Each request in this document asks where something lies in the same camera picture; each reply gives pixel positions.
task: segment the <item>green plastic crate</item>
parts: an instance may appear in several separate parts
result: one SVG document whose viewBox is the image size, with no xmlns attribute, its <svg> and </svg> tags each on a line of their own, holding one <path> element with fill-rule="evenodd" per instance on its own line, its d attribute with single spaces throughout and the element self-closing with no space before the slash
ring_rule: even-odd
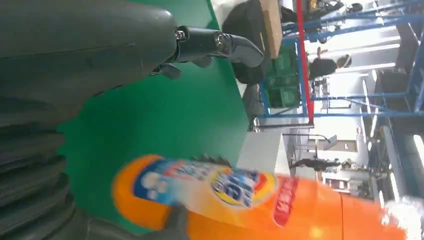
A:
<svg viewBox="0 0 424 240">
<path fill-rule="evenodd" d="M 298 86 L 300 78 L 297 73 L 285 76 L 268 77 L 265 81 L 265 86 L 269 89 Z"/>
<path fill-rule="evenodd" d="M 299 72 L 298 59 L 294 46 L 284 46 L 280 48 L 278 58 L 271 60 L 268 77 L 282 77 L 294 75 Z"/>
<path fill-rule="evenodd" d="M 285 86 L 266 89 L 266 99 L 271 108 L 294 108 L 301 104 L 299 86 Z"/>
</svg>

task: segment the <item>black bag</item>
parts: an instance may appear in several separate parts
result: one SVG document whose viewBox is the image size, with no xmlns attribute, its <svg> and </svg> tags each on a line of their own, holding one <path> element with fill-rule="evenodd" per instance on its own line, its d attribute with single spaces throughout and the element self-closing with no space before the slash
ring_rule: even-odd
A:
<svg viewBox="0 0 424 240">
<path fill-rule="evenodd" d="M 243 84 L 258 84 L 265 80 L 270 67 L 270 51 L 265 30 L 264 15 L 259 0 L 248 0 L 237 5 L 222 24 L 222 31 L 245 37 L 263 53 L 263 61 L 257 67 L 232 63 L 235 77 Z"/>
</svg>

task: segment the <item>metal screw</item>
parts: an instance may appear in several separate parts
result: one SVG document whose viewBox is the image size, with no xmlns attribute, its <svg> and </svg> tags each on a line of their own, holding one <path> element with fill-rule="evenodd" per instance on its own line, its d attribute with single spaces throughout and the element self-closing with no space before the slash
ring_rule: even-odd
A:
<svg viewBox="0 0 424 240">
<path fill-rule="evenodd" d="M 224 45 L 225 42 L 225 38 L 224 38 L 224 34 L 222 32 L 219 32 L 218 34 L 215 35 L 215 44 L 218 47 L 221 47 Z"/>
<path fill-rule="evenodd" d="M 185 40 L 185 39 L 186 39 L 186 34 L 184 33 L 184 31 L 177 30 L 177 31 L 175 32 L 175 38 L 176 38 L 177 40 L 179 40 L 179 41 L 181 41 L 181 40 Z"/>
</svg>

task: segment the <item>bottle label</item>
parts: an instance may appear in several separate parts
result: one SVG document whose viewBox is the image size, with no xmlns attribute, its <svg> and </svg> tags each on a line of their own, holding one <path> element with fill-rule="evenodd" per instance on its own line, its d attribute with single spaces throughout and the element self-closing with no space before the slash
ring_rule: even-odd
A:
<svg viewBox="0 0 424 240">
<path fill-rule="evenodd" d="M 197 214 L 241 227 L 283 227 L 289 219 L 298 179 L 222 165 L 160 159 L 137 176 L 135 197 L 183 204 Z"/>
</svg>

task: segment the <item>white wall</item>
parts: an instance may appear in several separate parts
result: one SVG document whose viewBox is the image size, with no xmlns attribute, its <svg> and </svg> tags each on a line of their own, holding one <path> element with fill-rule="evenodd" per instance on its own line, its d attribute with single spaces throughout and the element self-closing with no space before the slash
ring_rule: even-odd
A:
<svg viewBox="0 0 424 240">
<path fill-rule="evenodd" d="M 280 132 L 248 132 L 237 168 L 290 174 L 286 148 Z"/>
</svg>

